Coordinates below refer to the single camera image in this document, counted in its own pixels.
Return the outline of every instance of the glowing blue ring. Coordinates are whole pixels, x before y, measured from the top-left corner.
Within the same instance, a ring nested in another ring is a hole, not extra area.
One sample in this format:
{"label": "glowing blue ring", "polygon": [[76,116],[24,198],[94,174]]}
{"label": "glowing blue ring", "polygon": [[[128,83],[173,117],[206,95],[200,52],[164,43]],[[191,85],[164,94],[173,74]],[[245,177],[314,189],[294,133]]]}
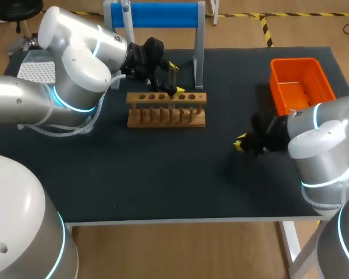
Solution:
{"label": "glowing blue ring", "polygon": [[63,104],[65,107],[67,107],[67,108],[69,108],[69,109],[72,109],[72,110],[75,110],[76,112],[91,112],[92,110],[94,110],[95,109],[95,106],[93,107],[93,108],[91,108],[91,109],[77,109],[77,108],[74,108],[73,106],[70,106],[68,103],[66,103],[64,100],[62,100],[59,96],[58,96],[58,94],[57,94],[57,91],[56,91],[56,87],[54,86],[54,95],[55,95],[55,97],[57,98],[57,100],[59,101],[59,102],[61,102],[61,104]]}
{"label": "glowing blue ring", "polygon": [[48,276],[46,276],[45,279],[50,279],[51,276],[53,275],[54,271],[56,270],[59,262],[60,262],[60,259],[62,258],[62,254],[63,254],[63,250],[65,249],[65,242],[66,242],[66,229],[65,229],[65,224],[62,220],[62,217],[60,216],[60,214],[58,213],[59,215],[59,218],[60,218],[60,222],[62,223],[62,230],[63,230],[63,239],[62,239],[62,246],[60,248],[60,251],[59,251],[59,256],[56,260],[56,263],[54,264],[54,267],[52,268],[52,270],[49,272]]}
{"label": "glowing blue ring", "polygon": [[319,188],[319,187],[324,187],[324,186],[328,186],[328,185],[334,184],[336,182],[345,180],[347,178],[349,178],[349,169],[347,169],[346,172],[343,173],[341,176],[339,176],[339,177],[337,177],[335,179],[332,179],[332,180],[330,180],[328,182],[319,183],[319,184],[306,184],[306,183],[301,182],[301,184],[302,184],[302,186],[305,186],[305,187],[308,187],[308,188]]}
{"label": "glowing blue ring", "polygon": [[313,123],[314,123],[314,128],[318,129],[318,122],[316,120],[316,115],[318,113],[318,107],[321,103],[317,104],[315,107],[314,107],[314,112],[313,112]]}
{"label": "glowing blue ring", "polygon": [[341,225],[340,225],[340,219],[341,219],[341,214],[343,212],[343,209],[344,209],[344,207],[342,207],[340,209],[339,218],[337,219],[337,232],[339,233],[339,239],[340,239],[341,246],[343,247],[344,253],[349,260],[349,251],[348,251],[347,247],[345,246],[343,235],[341,233]]}
{"label": "glowing blue ring", "polygon": [[97,55],[99,46],[101,45],[101,35],[102,35],[102,31],[103,31],[102,27],[99,24],[97,26],[98,26],[98,31],[99,31],[100,35],[98,36],[97,43],[95,45],[95,49],[94,49],[94,52],[93,52],[93,56]]}

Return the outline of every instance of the table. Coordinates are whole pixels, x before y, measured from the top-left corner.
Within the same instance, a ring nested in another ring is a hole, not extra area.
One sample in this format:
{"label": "table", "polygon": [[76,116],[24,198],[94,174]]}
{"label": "table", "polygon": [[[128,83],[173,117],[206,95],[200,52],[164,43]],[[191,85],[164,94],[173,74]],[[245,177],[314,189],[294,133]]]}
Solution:
{"label": "table", "polygon": [[[193,88],[192,51],[165,55],[180,68],[178,85]],[[16,76],[24,56],[16,53],[6,74]],[[126,92],[147,88],[123,81],[90,134],[49,138],[0,126],[0,155],[28,167],[71,225],[320,220],[287,152],[256,159],[232,144],[254,112],[273,106],[270,61],[290,57],[316,58],[336,96],[349,95],[329,48],[208,49],[205,129],[127,129]],[[292,262],[300,252],[294,225],[281,225]]]}

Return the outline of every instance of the white perforated board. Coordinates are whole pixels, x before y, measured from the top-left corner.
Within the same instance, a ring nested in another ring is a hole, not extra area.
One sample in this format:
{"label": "white perforated board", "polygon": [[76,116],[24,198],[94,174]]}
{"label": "white perforated board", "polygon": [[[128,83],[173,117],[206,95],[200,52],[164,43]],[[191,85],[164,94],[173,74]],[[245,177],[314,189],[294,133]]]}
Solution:
{"label": "white perforated board", "polygon": [[36,83],[55,83],[56,72],[54,69],[54,62],[22,63],[17,77]]}

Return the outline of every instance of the floor tape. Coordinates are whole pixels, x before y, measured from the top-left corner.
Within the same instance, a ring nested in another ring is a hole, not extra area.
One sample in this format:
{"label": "floor tape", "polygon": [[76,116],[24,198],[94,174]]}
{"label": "floor tape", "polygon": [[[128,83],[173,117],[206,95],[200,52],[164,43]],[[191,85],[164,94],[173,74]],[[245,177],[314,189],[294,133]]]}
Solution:
{"label": "floor tape", "polygon": [[260,16],[259,20],[261,23],[263,34],[265,35],[266,44],[268,45],[268,48],[272,48],[274,46],[274,44],[273,44],[273,40],[272,40],[272,35],[270,34],[270,31],[268,29],[267,18],[266,18],[266,16]]}
{"label": "floor tape", "polygon": [[260,16],[345,16],[349,17],[349,13],[221,13],[218,17],[260,17]]}

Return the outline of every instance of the robotic arm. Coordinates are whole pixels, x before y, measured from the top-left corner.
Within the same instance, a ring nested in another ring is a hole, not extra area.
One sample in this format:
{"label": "robotic arm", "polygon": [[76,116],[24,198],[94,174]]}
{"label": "robotic arm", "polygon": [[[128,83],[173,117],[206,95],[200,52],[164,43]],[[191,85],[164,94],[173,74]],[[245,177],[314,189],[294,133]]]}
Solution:
{"label": "robotic arm", "polygon": [[244,151],[288,148],[301,174],[302,194],[314,209],[333,216],[349,199],[349,96],[288,116],[255,114],[254,130],[238,141]]}
{"label": "robotic arm", "polygon": [[49,88],[0,76],[0,123],[79,126],[95,112],[118,70],[139,81],[150,79],[155,91],[167,88],[154,76],[157,67],[169,68],[157,39],[127,45],[121,36],[54,6],[43,17],[38,42],[53,56],[56,84]]}

